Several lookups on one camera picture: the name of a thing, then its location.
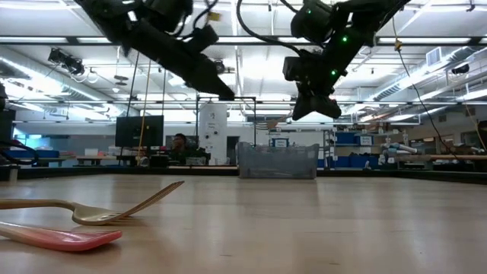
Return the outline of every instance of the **pink spoon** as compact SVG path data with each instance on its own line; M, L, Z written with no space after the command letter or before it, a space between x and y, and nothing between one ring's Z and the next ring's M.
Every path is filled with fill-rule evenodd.
M84 251L122 237L121 231L69 232L32 228L0 221L0 236L24 244L60 251Z

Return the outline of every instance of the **gold fork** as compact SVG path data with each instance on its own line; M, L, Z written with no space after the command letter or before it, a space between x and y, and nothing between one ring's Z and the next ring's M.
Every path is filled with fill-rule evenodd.
M59 207L73 211L72 220L80 225L106 225L110 222L128 217L139 212L148 206L153 205L167 194L173 192L182 185L184 181L172 183L149 199L139 203L126 212L114 212L109 209L102 209L93 206L86 206L76 202L69 202L57 199L0 199L0 209L25 209L35 207Z

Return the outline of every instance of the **gray plastic bin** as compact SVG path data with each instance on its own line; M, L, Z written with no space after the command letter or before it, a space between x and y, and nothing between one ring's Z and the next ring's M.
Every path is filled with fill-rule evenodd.
M253 147L238 143L240 178L314 179L317 176L320 145L309 147Z

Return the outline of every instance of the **white cylinder tank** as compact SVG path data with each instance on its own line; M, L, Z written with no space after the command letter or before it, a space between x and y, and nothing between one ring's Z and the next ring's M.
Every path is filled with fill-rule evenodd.
M199 111L199 147L212 154L210 165L227 163L227 105L208 103Z

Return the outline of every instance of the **fork handle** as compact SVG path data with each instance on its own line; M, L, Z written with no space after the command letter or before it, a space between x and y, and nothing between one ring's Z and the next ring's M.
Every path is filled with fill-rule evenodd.
M0 209L26 209L35 207L75 209L70 202L57 199L0 199Z

